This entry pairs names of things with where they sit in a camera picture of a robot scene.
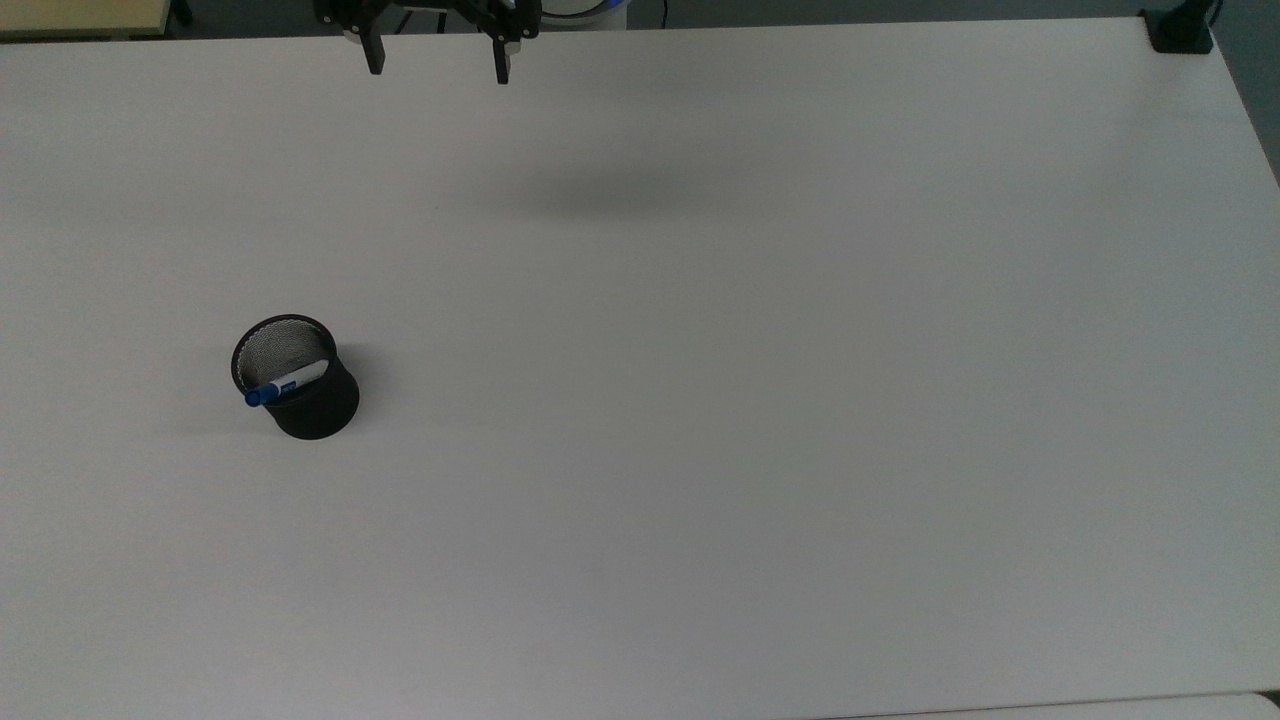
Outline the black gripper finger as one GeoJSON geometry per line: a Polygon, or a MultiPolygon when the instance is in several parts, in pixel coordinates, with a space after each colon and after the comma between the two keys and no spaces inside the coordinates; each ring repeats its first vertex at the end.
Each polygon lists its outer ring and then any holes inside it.
{"type": "Polygon", "coordinates": [[[358,44],[371,74],[379,76],[385,65],[385,49],[378,18],[388,9],[388,1],[315,1],[315,18],[325,26],[335,26],[358,44]]]}
{"type": "Polygon", "coordinates": [[[540,33],[543,1],[456,1],[454,9],[490,37],[497,82],[509,83],[511,58],[540,33]]]}

